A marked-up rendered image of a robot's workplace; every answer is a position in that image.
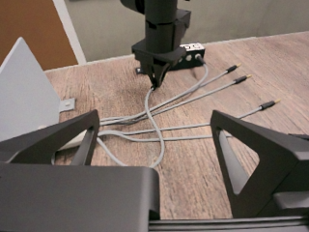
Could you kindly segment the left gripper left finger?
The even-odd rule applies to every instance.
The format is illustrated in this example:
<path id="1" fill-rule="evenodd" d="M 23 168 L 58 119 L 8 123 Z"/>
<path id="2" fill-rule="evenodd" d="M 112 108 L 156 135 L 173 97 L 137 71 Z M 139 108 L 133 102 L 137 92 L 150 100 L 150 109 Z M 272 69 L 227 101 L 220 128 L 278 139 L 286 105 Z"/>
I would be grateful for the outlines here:
<path id="1" fill-rule="evenodd" d="M 52 164 L 53 154 L 86 131 L 70 165 L 91 165 L 100 119 L 96 109 L 39 130 L 0 141 L 0 161 Z"/>

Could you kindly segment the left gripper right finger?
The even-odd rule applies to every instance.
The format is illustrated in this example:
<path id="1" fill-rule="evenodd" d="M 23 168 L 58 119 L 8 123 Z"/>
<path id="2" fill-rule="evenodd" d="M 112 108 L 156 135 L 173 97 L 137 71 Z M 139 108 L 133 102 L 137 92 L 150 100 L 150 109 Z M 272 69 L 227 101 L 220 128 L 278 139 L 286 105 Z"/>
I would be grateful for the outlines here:
<path id="1" fill-rule="evenodd" d="M 214 109 L 211 135 L 233 218 L 252 218 L 271 196 L 309 192 L 309 141 L 268 129 Z M 225 132 L 257 153 L 250 177 Z"/>

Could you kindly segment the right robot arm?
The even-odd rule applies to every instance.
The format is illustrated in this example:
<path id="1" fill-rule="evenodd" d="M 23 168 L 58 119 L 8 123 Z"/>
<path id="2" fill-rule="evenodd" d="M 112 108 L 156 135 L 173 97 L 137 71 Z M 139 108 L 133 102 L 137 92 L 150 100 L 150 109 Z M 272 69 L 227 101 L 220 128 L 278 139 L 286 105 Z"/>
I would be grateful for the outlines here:
<path id="1" fill-rule="evenodd" d="M 145 16 L 145 19 L 156 25 L 176 20 L 172 51 L 181 44 L 185 30 L 188 28 L 191 11 L 177 9 L 178 0 L 120 0 L 122 5 Z"/>

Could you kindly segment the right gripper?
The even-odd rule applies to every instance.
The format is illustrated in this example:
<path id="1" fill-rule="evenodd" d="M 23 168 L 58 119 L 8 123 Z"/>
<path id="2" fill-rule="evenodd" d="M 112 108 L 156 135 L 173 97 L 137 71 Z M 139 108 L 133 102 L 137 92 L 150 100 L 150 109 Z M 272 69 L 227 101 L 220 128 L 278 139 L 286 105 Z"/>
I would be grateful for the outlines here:
<path id="1" fill-rule="evenodd" d="M 145 20 L 145 38 L 131 47 L 135 61 L 140 62 L 152 84 L 157 83 L 158 88 L 162 85 L 169 69 L 176 66 L 178 60 L 180 61 L 186 53 L 184 46 L 179 46 L 172 51 L 175 24 L 176 20 L 169 23 L 159 23 L 154 28 L 152 23 Z M 154 75 L 152 66 L 154 67 Z"/>

